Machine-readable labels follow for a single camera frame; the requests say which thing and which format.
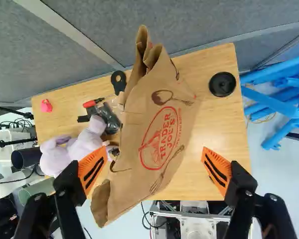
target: blue pipe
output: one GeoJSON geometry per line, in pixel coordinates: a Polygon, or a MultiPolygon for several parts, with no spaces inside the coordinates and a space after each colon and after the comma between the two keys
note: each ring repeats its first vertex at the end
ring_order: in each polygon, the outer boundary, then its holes
{"type": "MultiPolygon", "coordinates": [[[[270,95],[270,97],[275,98],[275,99],[280,100],[280,101],[286,101],[286,100],[291,99],[292,97],[295,97],[296,95],[299,95],[299,88],[289,87],[289,88],[283,89],[283,90],[281,90],[277,93],[274,93],[274,94],[270,95]]],[[[244,113],[247,116],[247,115],[250,115],[254,112],[260,111],[260,110],[265,109],[265,108],[267,108],[267,106],[265,104],[255,103],[251,106],[245,107],[244,108],[244,113]]]]}
{"type": "Polygon", "coordinates": [[[257,91],[254,91],[244,86],[241,86],[241,92],[243,96],[246,96],[249,99],[257,101],[260,104],[265,105],[266,107],[272,108],[274,111],[278,111],[290,118],[297,118],[295,117],[297,108],[294,106],[286,105],[284,102],[280,100],[264,95],[262,93],[259,93],[257,91]]]}
{"type": "Polygon", "coordinates": [[[285,124],[274,136],[269,139],[266,139],[261,146],[265,150],[274,149],[279,150],[281,145],[278,143],[285,137],[291,130],[294,128],[299,128],[299,119],[291,119],[285,124]]]}
{"type": "MultiPolygon", "coordinates": [[[[292,106],[295,105],[295,104],[298,104],[299,103],[299,95],[285,101],[285,103],[290,104],[292,106]]],[[[255,120],[258,120],[262,117],[268,116],[268,115],[270,115],[274,112],[275,111],[271,108],[264,108],[260,111],[257,111],[257,112],[254,112],[254,113],[250,114],[250,120],[255,121],[255,120]]]]}
{"type": "Polygon", "coordinates": [[[243,75],[240,77],[240,82],[241,82],[241,84],[245,84],[245,83],[249,83],[249,82],[257,82],[258,79],[267,77],[270,74],[277,73],[277,72],[285,70],[287,68],[290,68],[290,70],[291,70],[291,67],[296,67],[297,65],[299,65],[299,57],[296,57],[294,59],[291,59],[291,60],[288,60],[285,62],[278,63],[276,65],[272,65],[270,67],[267,67],[267,68],[259,70],[259,71],[255,71],[255,72],[243,75]]]}
{"type": "Polygon", "coordinates": [[[285,77],[273,81],[273,86],[278,88],[284,87],[299,87],[299,78],[297,77],[285,77]]]}

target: wooden table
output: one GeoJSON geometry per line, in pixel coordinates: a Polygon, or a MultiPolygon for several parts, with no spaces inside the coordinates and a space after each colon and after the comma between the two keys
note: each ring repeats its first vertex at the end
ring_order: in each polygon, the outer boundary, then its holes
{"type": "MultiPolygon", "coordinates": [[[[243,114],[239,74],[233,44],[224,44],[173,58],[173,62],[189,86],[202,100],[194,121],[191,140],[183,162],[168,187],[151,199],[164,200],[222,200],[216,186],[208,178],[200,162],[203,146],[228,160],[237,160],[250,171],[246,126],[243,114]],[[218,98],[208,89],[210,78],[218,72],[230,72],[236,80],[235,91],[218,98]]],[[[127,79],[131,70],[126,71],[127,79]]],[[[98,97],[113,94],[110,76],[69,86],[32,98],[32,108],[38,142],[53,136],[77,136],[88,123],[77,123],[77,117],[86,114],[82,104],[98,97]],[[49,99],[51,113],[43,113],[40,104],[49,99]]],[[[98,185],[107,176],[109,163],[98,177],[98,185]]]]}

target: black tube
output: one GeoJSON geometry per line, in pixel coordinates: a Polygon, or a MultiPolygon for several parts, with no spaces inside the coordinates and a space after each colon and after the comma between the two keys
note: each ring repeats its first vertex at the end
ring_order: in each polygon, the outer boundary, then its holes
{"type": "Polygon", "coordinates": [[[25,117],[26,119],[31,119],[31,120],[34,119],[33,114],[31,114],[30,112],[22,113],[22,112],[15,111],[15,110],[11,110],[11,109],[4,108],[4,107],[0,107],[0,110],[2,110],[2,111],[7,111],[7,112],[10,112],[10,113],[14,113],[14,114],[23,116],[23,117],[25,117]]]}
{"type": "Polygon", "coordinates": [[[3,148],[5,146],[11,145],[11,144],[26,143],[26,142],[37,141],[37,140],[38,140],[37,138],[27,138],[27,139],[13,140],[13,141],[8,141],[8,142],[0,140],[0,147],[3,148]]]}
{"type": "Polygon", "coordinates": [[[11,162],[17,170],[21,170],[39,164],[41,155],[40,147],[19,149],[12,152],[11,162]]]}

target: paper bag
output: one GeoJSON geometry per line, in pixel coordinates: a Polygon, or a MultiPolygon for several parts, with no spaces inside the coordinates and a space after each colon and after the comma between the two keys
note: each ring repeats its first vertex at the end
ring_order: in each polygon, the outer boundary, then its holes
{"type": "Polygon", "coordinates": [[[180,166],[198,101],[165,48],[152,46],[145,26],[122,104],[120,156],[93,192],[91,211],[102,227],[163,190],[180,166]]]}

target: red printed logo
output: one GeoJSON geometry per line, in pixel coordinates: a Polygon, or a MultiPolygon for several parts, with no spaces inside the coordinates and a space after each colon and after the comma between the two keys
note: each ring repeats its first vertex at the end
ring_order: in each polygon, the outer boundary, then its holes
{"type": "Polygon", "coordinates": [[[159,170],[163,167],[178,143],[180,124],[174,107],[164,107],[157,112],[139,148],[143,167],[149,170],[159,170]]]}

